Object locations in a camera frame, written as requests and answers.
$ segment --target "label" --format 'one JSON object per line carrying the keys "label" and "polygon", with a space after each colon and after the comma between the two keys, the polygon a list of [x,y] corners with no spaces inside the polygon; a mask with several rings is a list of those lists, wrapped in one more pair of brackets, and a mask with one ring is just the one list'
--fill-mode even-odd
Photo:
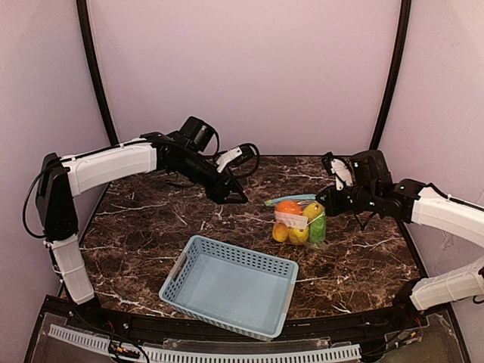
{"label": "label", "polygon": [[275,220],[291,228],[306,229],[308,226],[308,217],[297,216],[295,214],[275,212]]}

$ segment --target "marble table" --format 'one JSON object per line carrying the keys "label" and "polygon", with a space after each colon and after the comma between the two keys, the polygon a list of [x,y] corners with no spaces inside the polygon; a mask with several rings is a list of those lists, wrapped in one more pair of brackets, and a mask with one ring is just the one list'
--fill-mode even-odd
{"label": "marble table", "polygon": [[328,218],[325,250],[272,240],[274,209],[264,200],[316,193],[334,183],[320,157],[262,157],[258,172],[242,181],[250,202],[241,205],[216,205],[199,186],[178,188],[167,181],[187,184],[182,177],[152,172],[107,189],[82,245],[103,307],[183,318],[158,292],[194,234],[296,261],[289,319],[390,306],[401,285],[419,276],[392,219],[375,217],[361,231],[353,215]]}

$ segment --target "yellow fruit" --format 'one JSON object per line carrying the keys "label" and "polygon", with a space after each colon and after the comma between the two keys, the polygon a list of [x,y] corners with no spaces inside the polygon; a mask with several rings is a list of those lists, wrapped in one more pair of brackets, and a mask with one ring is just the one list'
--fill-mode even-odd
{"label": "yellow fruit", "polygon": [[272,238],[277,242],[284,242],[289,237],[289,227],[284,223],[276,223],[272,228]]}
{"label": "yellow fruit", "polygon": [[302,211],[302,215],[308,217],[308,222],[310,222],[317,216],[320,216],[323,212],[324,207],[318,202],[313,202]]}
{"label": "yellow fruit", "polygon": [[304,244],[309,237],[309,228],[289,228],[289,240],[292,244]]}

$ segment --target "green fruit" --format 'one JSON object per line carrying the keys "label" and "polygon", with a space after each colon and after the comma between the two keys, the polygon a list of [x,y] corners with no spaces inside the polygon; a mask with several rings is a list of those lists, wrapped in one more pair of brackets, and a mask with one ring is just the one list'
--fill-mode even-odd
{"label": "green fruit", "polygon": [[326,216],[322,215],[309,225],[309,243],[321,244],[326,238]]}

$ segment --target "black pole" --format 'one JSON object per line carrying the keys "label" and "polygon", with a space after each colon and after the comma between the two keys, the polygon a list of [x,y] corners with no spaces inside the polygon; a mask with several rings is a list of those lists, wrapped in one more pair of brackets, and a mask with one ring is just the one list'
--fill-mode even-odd
{"label": "black pole", "polygon": [[377,124],[371,138],[370,150],[378,149],[380,145],[383,129],[385,129],[386,118],[392,104],[393,92],[395,91],[396,81],[399,77],[400,63],[402,62],[405,38],[407,37],[408,20],[410,19],[411,0],[402,0],[400,6],[399,25],[396,31],[395,47],[393,48],[392,63],[386,81],[385,93],[381,102],[380,113],[378,114]]}
{"label": "black pole", "polygon": [[107,105],[106,94],[104,93],[103,82],[99,72],[98,59],[92,40],[91,23],[89,22],[89,12],[86,0],[76,0],[79,25],[81,27],[82,41],[84,43],[85,57],[88,61],[89,72],[91,74],[92,86],[98,100],[99,110],[103,119],[104,128],[111,145],[119,144],[116,130],[114,129],[113,119]]}

